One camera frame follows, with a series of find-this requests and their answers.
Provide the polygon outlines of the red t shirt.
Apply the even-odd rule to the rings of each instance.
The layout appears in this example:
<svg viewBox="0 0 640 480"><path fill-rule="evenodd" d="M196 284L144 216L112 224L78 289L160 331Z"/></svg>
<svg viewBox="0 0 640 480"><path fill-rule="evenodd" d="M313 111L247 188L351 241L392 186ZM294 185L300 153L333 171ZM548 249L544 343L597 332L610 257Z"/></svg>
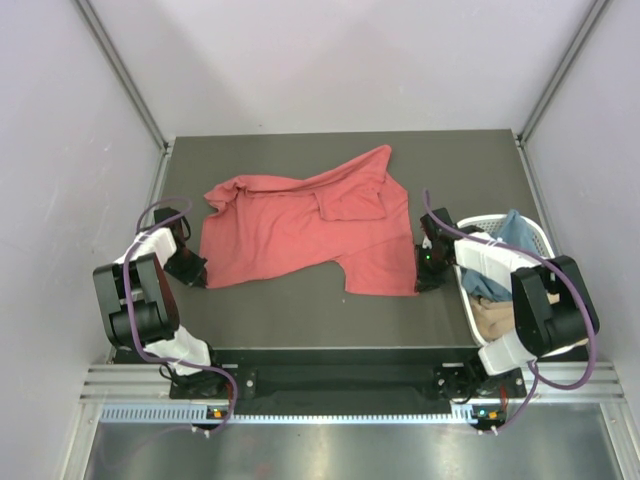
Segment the red t shirt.
<svg viewBox="0 0 640 480"><path fill-rule="evenodd" d="M416 263L405 188L382 145L307 179L240 175L205 195L207 286L229 287L337 263L351 294L410 297Z"/></svg>

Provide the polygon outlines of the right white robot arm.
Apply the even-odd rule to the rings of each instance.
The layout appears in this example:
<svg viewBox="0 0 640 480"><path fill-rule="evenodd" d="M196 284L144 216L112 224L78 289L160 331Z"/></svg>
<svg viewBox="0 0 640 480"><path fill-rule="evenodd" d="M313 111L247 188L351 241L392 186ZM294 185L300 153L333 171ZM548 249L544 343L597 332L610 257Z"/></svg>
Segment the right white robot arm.
<svg viewBox="0 0 640 480"><path fill-rule="evenodd" d="M439 275L456 265L511 293L514 328L482 346L467 370L469 388L487 396L503 374L582 342L596 346L599 319L576 261L544 258L506 244L489 233L454 226L445 208L426 209L427 239L418 257L424 273Z"/></svg>

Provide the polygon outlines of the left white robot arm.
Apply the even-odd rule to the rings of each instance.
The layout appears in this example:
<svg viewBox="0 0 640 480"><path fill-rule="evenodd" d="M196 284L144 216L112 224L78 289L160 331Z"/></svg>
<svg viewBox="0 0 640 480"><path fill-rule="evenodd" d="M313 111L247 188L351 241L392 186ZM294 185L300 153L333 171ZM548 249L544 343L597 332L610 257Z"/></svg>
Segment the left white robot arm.
<svg viewBox="0 0 640 480"><path fill-rule="evenodd" d="M180 324L169 276L188 287L207 285L206 260L187 241L191 227L171 207L153 212L154 224L136 233L125 254L93 271L92 279L106 336L117 349L134 351L133 333L145 354L169 361L180 377L205 396L226 387L225 370L212 363L209 345Z"/></svg>

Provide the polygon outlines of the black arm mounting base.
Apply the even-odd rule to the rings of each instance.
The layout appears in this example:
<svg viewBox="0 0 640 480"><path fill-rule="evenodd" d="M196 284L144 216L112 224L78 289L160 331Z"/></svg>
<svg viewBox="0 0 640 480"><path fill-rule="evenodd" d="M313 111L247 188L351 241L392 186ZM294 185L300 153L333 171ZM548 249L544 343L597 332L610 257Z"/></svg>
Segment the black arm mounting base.
<svg viewBox="0 0 640 480"><path fill-rule="evenodd" d="M216 349L216 366L237 375L242 399L280 392L407 389L426 398L519 399L522 370L486 374L476 347Z"/></svg>

